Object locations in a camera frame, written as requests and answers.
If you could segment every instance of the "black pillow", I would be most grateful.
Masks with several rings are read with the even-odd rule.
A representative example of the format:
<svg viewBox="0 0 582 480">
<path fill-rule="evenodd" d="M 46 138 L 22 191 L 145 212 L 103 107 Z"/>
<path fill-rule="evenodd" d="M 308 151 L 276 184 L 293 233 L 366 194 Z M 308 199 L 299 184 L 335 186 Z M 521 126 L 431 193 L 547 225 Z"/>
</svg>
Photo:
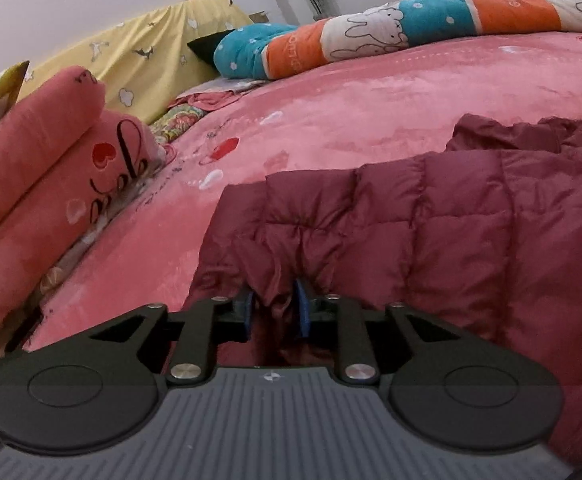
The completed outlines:
<svg viewBox="0 0 582 480">
<path fill-rule="evenodd" d="M 203 38 L 197 38 L 188 44 L 189 48 L 194 52 L 194 54 L 199 57 L 202 61 L 208 65 L 215 68 L 215 63 L 213 62 L 213 54 L 215 54 L 215 49 L 220 44 L 220 42 L 225 38 L 227 34 L 231 34 L 232 30 L 225 30 L 223 32 L 216 32 L 210 36 L 205 36 Z"/>
</svg>

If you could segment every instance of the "pink pillow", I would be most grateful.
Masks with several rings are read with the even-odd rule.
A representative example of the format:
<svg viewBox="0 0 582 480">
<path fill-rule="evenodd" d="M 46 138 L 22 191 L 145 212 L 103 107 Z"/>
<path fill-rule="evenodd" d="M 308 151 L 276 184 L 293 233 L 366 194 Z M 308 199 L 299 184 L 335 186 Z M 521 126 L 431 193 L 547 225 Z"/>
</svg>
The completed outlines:
<svg viewBox="0 0 582 480">
<path fill-rule="evenodd" d="M 104 85 L 81 66 L 58 72 L 0 121 L 0 222 L 104 109 Z"/>
<path fill-rule="evenodd" d="M 113 195 L 164 156 L 137 118 L 102 112 L 0 224 L 0 325 Z"/>
</svg>

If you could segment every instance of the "bird print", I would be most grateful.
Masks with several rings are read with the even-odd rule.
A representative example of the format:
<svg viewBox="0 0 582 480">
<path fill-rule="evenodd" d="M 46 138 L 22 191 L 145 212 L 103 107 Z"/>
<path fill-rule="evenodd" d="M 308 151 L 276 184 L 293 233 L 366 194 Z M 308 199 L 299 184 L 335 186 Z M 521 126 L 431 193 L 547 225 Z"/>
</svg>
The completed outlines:
<svg viewBox="0 0 582 480">
<path fill-rule="evenodd" d="M 98 59 L 98 57 L 100 57 L 100 54 L 102 54 L 101 48 L 103 46 L 108 46 L 108 41 L 94 41 L 93 43 L 89 43 L 88 46 L 90 46 L 93 51 L 93 56 L 91 56 L 91 62 L 93 63 Z"/>
<path fill-rule="evenodd" d="M 141 48 L 139 50 L 134 50 L 133 52 L 135 52 L 138 56 L 145 57 L 146 60 L 151 59 L 151 56 L 155 53 L 153 47 L 151 47 L 149 50 L 144 50 Z"/>
<path fill-rule="evenodd" d="M 31 67 L 27 68 L 26 73 L 24 74 L 24 81 L 28 83 L 29 81 L 33 80 L 35 74 L 35 70 L 31 70 Z"/>
</svg>

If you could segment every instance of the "metal bolt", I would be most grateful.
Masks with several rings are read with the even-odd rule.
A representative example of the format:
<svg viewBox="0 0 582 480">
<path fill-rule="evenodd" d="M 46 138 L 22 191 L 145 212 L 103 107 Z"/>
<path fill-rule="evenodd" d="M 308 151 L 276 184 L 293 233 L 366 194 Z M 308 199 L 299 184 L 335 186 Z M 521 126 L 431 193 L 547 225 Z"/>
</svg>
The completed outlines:
<svg viewBox="0 0 582 480">
<path fill-rule="evenodd" d="M 171 375 L 176 379 L 197 379 L 202 375 L 202 368 L 191 363 L 183 363 L 171 368 Z"/>
<path fill-rule="evenodd" d="M 375 368 L 365 364 L 349 365 L 345 368 L 344 373 L 354 381 L 368 381 L 375 376 Z"/>
</svg>

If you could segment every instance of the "gray ribbed surface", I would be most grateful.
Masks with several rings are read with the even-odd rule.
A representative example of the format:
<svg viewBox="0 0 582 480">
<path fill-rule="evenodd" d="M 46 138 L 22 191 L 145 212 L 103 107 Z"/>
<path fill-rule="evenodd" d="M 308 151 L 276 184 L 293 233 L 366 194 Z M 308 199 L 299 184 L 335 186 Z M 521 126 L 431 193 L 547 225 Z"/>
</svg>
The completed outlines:
<svg viewBox="0 0 582 480">
<path fill-rule="evenodd" d="M 564 480 L 543 447 L 463 456 L 421 442 L 366 388 L 325 368 L 220 368 L 171 391 L 126 442 L 75 458 L 3 449 L 0 480 Z"/>
</svg>

